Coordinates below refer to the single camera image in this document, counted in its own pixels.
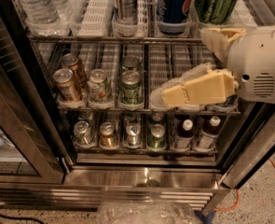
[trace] can label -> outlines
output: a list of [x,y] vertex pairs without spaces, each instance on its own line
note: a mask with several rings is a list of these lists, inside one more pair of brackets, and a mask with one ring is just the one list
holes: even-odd
[[192,0],[158,0],[158,21],[165,23],[184,23]]
[[112,100],[110,79],[107,77],[103,82],[94,83],[89,81],[89,95],[92,101],[106,103]]
[[204,0],[199,20],[215,25],[227,24],[237,0]]
[[137,105],[142,97],[141,83],[134,85],[122,84],[121,86],[121,103],[126,105]]

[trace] bottle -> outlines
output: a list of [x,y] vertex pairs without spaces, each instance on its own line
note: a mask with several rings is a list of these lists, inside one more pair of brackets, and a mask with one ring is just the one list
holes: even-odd
[[185,119],[177,124],[175,135],[175,150],[187,151],[191,149],[191,142],[193,140],[193,122],[190,119]]
[[72,14],[72,6],[69,0],[53,0],[59,15],[63,21],[69,21]]
[[198,152],[209,152],[213,149],[214,141],[217,138],[221,126],[221,120],[217,116],[212,116],[211,119],[206,119],[199,132],[197,142],[193,149]]
[[60,19],[53,0],[19,0],[19,2],[32,23],[47,24]]

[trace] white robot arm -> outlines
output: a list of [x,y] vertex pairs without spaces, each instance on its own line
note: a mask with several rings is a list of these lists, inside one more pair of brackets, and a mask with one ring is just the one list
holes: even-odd
[[201,38],[227,68],[213,70],[210,64],[195,67],[200,71],[197,76],[188,75],[194,73],[192,69],[153,91],[152,105],[217,104],[235,93],[247,101],[275,104],[275,26],[248,32],[202,29]]

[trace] floor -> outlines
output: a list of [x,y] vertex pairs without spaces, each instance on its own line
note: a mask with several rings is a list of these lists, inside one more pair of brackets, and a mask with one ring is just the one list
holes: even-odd
[[[239,206],[230,212],[216,212],[213,224],[275,224],[275,169],[267,161],[240,189]],[[232,190],[218,207],[229,207],[236,201]],[[0,209],[0,213],[11,217],[34,217],[45,224],[96,224],[96,212],[67,212],[52,210]],[[0,224],[36,223],[33,221],[7,220],[0,218]]]

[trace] bottle cap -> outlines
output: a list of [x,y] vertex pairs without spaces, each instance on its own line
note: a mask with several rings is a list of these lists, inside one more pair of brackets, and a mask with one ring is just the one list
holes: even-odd
[[210,123],[212,124],[212,126],[218,126],[220,124],[220,122],[221,122],[221,120],[217,116],[213,116],[210,120]]
[[193,122],[190,119],[186,119],[183,123],[183,128],[187,131],[191,130],[193,127]]

